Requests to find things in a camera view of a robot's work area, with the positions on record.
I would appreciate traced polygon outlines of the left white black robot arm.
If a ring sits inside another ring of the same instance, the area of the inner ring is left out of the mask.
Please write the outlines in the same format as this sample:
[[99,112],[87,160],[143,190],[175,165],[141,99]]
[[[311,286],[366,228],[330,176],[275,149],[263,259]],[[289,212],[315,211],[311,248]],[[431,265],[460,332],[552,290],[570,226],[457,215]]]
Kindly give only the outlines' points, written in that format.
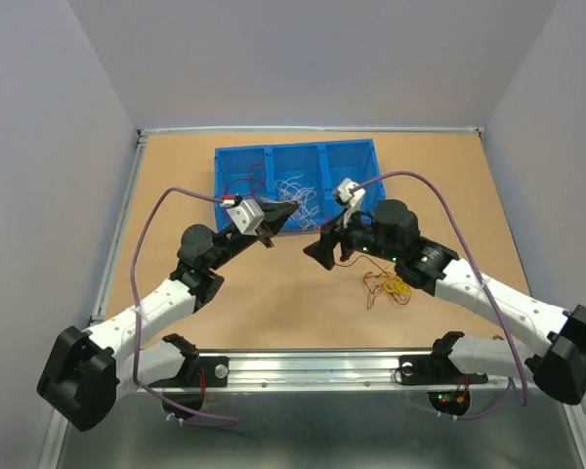
[[230,224],[219,232],[202,224],[186,228],[177,267],[149,295],[109,320],[84,330],[70,326],[56,338],[36,391],[77,430],[94,428],[117,400],[156,381],[186,385],[196,377],[198,353],[182,336],[168,335],[150,352],[142,344],[211,302],[224,283],[217,269],[256,242],[272,247],[299,207],[239,196],[224,206]]

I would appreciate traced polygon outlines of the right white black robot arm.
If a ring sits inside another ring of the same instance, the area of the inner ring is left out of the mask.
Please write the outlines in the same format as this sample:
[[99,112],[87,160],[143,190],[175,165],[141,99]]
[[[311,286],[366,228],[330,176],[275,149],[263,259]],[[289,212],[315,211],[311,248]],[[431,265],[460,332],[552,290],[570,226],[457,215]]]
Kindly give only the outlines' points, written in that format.
[[493,374],[532,382],[550,398],[578,405],[586,394],[586,307],[538,301],[478,271],[454,250],[421,235],[417,216],[394,199],[380,201],[371,216],[345,209],[320,230],[304,252],[323,268],[353,253],[391,261],[408,286],[461,306],[498,324],[503,340],[448,332],[430,357],[441,381],[460,374]]

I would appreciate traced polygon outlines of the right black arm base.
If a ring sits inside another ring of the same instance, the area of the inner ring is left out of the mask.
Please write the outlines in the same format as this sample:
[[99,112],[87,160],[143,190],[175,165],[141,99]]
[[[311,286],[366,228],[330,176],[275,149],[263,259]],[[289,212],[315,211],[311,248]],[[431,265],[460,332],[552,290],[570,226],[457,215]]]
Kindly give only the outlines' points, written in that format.
[[488,376],[462,373],[448,357],[423,354],[400,358],[394,380],[404,386],[440,386],[428,392],[432,408],[441,415],[463,417],[470,407],[471,388],[487,384]]

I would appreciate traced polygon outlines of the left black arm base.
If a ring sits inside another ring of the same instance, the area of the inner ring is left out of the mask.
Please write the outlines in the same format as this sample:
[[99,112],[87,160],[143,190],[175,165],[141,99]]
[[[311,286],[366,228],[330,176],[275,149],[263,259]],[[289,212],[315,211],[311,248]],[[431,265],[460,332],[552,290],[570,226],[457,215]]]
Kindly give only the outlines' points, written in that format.
[[226,356],[194,356],[185,359],[175,376],[154,381],[150,387],[176,404],[202,411],[209,390],[228,386],[229,368]]

